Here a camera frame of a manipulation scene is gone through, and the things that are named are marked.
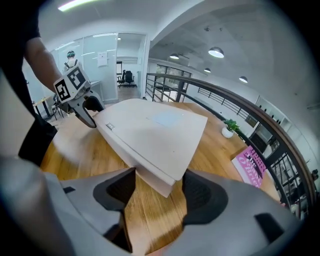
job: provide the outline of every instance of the black pants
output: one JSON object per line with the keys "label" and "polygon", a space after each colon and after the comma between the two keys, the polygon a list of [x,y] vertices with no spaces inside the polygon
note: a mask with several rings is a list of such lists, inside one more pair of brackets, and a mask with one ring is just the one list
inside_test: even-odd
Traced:
{"label": "black pants", "polygon": [[54,126],[36,115],[34,123],[22,143],[19,157],[40,166],[56,133],[57,129]]}

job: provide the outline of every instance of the ceiling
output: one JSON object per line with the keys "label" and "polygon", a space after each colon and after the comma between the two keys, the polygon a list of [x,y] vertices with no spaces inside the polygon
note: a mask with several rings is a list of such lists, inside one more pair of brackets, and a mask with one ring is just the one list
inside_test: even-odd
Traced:
{"label": "ceiling", "polygon": [[[208,54],[213,47],[224,51],[224,58]],[[170,54],[184,57],[171,60]],[[178,62],[201,72],[237,81],[246,76],[255,89],[280,81],[295,94],[303,94],[306,104],[319,101],[316,68],[309,50],[287,18],[271,4],[244,4],[201,15],[172,31],[149,52],[150,58]]]}

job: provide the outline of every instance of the poster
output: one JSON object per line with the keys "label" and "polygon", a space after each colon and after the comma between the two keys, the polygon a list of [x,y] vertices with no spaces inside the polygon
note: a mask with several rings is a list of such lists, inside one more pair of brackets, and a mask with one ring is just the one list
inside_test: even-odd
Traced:
{"label": "poster", "polygon": [[243,182],[251,184],[257,188],[261,187],[262,180],[266,172],[266,165],[258,156],[252,146],[247,147],[233,160],[233,165],[239,172]]}
{"label": "poster", "polygon": [[108,52],[102,51],[98,52],[98,67],[107,66],[108,65]]}

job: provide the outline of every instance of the pink magazine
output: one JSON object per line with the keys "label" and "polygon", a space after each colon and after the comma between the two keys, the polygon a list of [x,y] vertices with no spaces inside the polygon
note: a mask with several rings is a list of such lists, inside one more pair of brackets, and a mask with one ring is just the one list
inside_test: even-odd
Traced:
{"label": "pink magazine", "polygon": [[261,187],[266,172],[266,166],[252,146],[247,147],[238,154],[232,160],[232,163],[239,172],[243,182],[257,188]]}

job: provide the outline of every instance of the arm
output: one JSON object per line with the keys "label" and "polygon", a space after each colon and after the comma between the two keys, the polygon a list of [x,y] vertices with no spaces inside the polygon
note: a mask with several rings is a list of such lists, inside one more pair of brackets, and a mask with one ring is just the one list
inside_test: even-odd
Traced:
{"label": "arm", "polygon": [[54,82],[62,75],[57,68],[54,57],[46,49],[40,37],[32,38],[26,42],[24,57],[30,64],[36,78],[55,93]]}

